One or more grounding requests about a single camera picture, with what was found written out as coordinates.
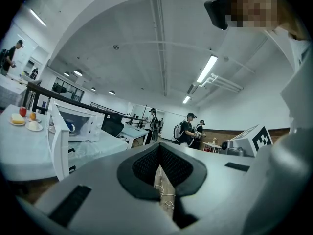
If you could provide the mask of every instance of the ceiling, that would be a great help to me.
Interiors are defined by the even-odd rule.
[[[214,27],[204,2],[132,0],[120,4],[81,27],[50,67],[61,74],[71,72],[74,82],[73,71],[81,69],[83,87],[96,87],[103,94],[115,90],[120,91],[116,96],[123,97],[123,91],[143,88],[181,104],[211,54],[219,59],[210,73],[231,80],[239,70],[251,74],[243,65],[255,71],[277,51],[262,32]],[[192,103],[203,101],[218,88],[197,88]]]

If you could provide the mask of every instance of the black cap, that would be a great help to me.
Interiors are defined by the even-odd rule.
[[[204,3],[204,7],[210,16],[213,25],[224,30],[228,28],[228,24],[226,22],[228,4],[229,0],[215,0]]]
[[[188,116],[191,116],[191,117],[193,117],[193,118],[197,118],[197,116],[196,116],[195,114],[193,114],[192,112],[189,112],[188,115],[187,115],[187,117],[188,117]]]

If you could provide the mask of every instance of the black chair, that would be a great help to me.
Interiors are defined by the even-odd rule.
[[[118,113],[110,114],[110,118],[106,118],[102,124],[102,130],[117,137],[118,134],[123,130],[124,125],[121,123],[122,116]]]

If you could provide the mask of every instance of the brown wall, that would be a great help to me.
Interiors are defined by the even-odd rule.
[[[273,143],[275,143],[281,136],[287,134],[289,132],[289,128],[286,129],[276,129],[276,130],[268,130]],[[203,142],[213,142],[213,138],[217,138],[215,144],[222,145],[222,142],[225,140],[229,140],[239,135],[243,131],[220,131],[220,130],[208,130],[204,129],[203,132],[206,134],[206,137],[202,140],[199,149],[203,150]]]

